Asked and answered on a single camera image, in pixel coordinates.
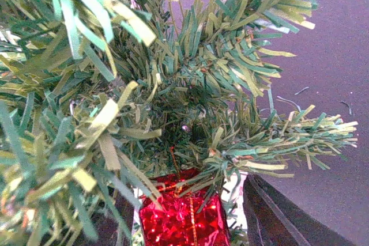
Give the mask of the small green christmas tree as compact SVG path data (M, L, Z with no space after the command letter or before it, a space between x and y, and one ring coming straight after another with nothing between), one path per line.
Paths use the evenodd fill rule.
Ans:
M153 178L221 198L240 172L355 146L356 122L258 109L279 66L269 49L316 0L1 0L1 244L145 245Z

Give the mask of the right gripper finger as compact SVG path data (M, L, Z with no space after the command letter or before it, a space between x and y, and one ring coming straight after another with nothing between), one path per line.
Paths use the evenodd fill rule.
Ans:
M243 210L250 245L354 245L255 174L243 183Z

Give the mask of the red gift box ornament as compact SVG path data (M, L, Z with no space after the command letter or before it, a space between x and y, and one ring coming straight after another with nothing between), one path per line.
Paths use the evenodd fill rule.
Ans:
M226 214L217 193L207 196L207 188L179 194L189 186L176 185L199 173L188 169L180 174L153 178L161 193L157 208L145 198L139 210L145 245L230 245Z

